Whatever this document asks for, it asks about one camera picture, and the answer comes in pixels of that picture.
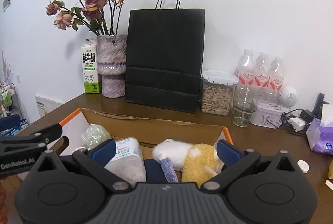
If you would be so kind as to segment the milk carton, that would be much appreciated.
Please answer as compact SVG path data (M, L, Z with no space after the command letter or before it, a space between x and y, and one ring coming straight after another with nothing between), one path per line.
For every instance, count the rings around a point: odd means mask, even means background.
M101 78L97 72L97 39L86 39L85 44L81 47L81 53L85 93L99 94Z

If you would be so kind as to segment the purple knitted cloth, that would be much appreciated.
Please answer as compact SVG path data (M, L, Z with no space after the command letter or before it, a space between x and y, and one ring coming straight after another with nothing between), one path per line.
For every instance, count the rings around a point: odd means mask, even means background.
M178 177L176 175L170 158L167 157L165 159L158 160L158 163L160 164L163 174L169 183L179 183Z

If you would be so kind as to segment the water bottle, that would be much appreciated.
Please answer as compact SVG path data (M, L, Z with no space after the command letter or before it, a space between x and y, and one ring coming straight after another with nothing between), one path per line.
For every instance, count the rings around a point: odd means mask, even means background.
M252 85L255 77L255 64L253 61L253 51L244 49L244 54L240 58L235 69L235 76L240 85Z
M283 59L275 57L269 69L269 84L267 87L267 100L269 102L276 102L279 97L280 90L283 87L284 72L283 72Z
M267 88L269 84L268 54L261 52L255 62L255 77L253 84L256 87Z

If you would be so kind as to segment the navy blue pouch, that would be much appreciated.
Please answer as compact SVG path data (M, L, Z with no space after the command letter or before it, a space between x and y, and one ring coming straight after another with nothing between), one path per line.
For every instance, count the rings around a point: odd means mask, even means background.
M146 169L146 183L168 183L167 178L162 170L162 166L154 159L144 160Z

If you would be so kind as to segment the white round speaker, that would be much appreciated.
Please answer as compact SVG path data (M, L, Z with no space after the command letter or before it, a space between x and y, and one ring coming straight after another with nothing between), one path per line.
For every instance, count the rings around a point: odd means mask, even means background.
M279 96L279 103L284 106L291 108L297 104L298 101L298 93L295 88L291 86L285 86L281 90L281 94Z

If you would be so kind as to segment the white box on floor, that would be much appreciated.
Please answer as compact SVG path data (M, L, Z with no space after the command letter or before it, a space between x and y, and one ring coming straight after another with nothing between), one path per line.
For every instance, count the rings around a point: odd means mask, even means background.
M39 95L35 95L36 105L38 109L38 113L40 117L43 117L53 110L60 107L63 103L59 101L55 101L53 99L41 97Z

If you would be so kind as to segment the water bottle middle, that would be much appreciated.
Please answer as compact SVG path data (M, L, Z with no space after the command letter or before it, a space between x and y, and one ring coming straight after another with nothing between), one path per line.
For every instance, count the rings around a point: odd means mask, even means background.
M267 88L269 84L268 54L261 52L255 62L255 77L253 84L256 87Z

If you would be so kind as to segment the red cardboard box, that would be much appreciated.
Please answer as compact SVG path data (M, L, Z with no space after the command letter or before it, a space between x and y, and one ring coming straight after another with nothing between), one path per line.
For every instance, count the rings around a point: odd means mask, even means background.
M229 134L221 126L202 125L162 119L135 118L125 115L103 114L88 109L77 109L60 122L63 135L70 140L69 146L62 152L70 155L81 149L80 137L92 124L103 126L111 139L119 141L134 137L140 144L143 161L153 159L153 148L167 139L188 144L207 144L214 148L221 139L231 142ZM175 171L181 182L181 172Z

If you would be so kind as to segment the yellow mug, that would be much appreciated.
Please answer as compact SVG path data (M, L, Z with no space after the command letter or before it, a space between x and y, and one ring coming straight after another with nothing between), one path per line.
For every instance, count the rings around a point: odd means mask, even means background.
M330 180L333 180L333 160L330 162L330 165L328 167L328 178Z

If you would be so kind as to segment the iridescent ball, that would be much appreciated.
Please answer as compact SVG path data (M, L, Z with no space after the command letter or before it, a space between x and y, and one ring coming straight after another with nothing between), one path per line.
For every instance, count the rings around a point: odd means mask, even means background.
M99 144L111 139L110 133L99 124L92 124L80 137L81 147L92 150Z

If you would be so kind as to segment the purple ceramic vase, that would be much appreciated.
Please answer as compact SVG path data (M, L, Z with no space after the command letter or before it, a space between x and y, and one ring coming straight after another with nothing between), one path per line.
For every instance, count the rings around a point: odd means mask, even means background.
M97 72L102 76L102 94L107 98L125 95L127 35L97 37Z

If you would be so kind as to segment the yellow white plush toy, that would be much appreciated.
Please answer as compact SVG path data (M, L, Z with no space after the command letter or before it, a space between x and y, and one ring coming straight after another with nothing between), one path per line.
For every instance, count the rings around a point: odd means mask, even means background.
M188 144L167 139L152 150L155 160L168 158L175 171L181 172L181 182L195 182L199 187L222 171L224 162L217 149L207 144Z

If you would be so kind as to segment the cotton pad plastic container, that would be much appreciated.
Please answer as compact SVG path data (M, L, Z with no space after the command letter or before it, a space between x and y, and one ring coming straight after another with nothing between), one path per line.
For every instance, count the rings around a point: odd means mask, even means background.
M109 172L135 187L146 182L146 168L140 144L134 137L116 141L115 156L104 166Z

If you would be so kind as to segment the small white lid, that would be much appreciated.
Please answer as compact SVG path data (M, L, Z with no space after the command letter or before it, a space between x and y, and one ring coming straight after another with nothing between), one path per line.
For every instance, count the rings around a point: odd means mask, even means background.
M305 174L308 173L308 171L310 169L310 166L309 166L309 164L306 161L304 161L304 160L298 160L297 164L300 167L300 169L303 171L303 173L305 173Z

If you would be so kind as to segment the water bottle right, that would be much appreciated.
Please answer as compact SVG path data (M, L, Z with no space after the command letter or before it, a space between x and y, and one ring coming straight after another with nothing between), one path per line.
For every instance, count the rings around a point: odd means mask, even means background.
M280 90L283 87L284 72L283 72L283 59L275 57L269 69L269 84L267 87L267 100L269 102L276 102L279 97Z

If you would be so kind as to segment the black paper bag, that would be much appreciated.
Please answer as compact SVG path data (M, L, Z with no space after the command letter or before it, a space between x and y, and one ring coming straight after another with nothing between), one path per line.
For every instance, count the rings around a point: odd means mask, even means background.
M130 12L126 47L125 100L145 106L194 113L201 88L205 10Z

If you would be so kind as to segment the clear seed container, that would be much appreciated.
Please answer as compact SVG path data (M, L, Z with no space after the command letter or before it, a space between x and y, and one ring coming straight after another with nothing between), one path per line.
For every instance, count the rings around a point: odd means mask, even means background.
M203 70L201 79L203 84L201 111L207 114L227 116L238 78L234 74Z

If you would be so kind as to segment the white tin box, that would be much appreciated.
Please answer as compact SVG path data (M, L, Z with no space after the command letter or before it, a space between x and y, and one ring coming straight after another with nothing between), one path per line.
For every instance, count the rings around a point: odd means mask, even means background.
M271 129L281 126L281 116L289 112L288 108L276 103L259 102L255 113L251 117L251 124Z

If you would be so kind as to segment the water bottle left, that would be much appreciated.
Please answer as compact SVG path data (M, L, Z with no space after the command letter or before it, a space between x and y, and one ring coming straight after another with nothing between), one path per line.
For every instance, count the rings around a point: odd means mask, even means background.
M235 76L240 85L252 85L255 77L255 64L253 61L253 51L244 49L244 54L240 58L235 69Z

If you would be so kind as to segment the glass cup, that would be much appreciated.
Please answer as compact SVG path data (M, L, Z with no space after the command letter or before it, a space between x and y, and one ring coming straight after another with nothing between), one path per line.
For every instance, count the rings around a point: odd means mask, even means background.
M252 115L257 110L261 96L262 92L259 87L250 87L246 85L238 85L235 87L232 100L232 122L236 126L248 126Z

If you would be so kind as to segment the purple tissue pack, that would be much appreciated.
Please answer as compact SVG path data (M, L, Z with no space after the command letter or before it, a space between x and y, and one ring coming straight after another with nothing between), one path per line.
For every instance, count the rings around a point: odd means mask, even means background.
M321 119L314 118L306 131L309 147L313 152L333 154L332 105L324 104Z

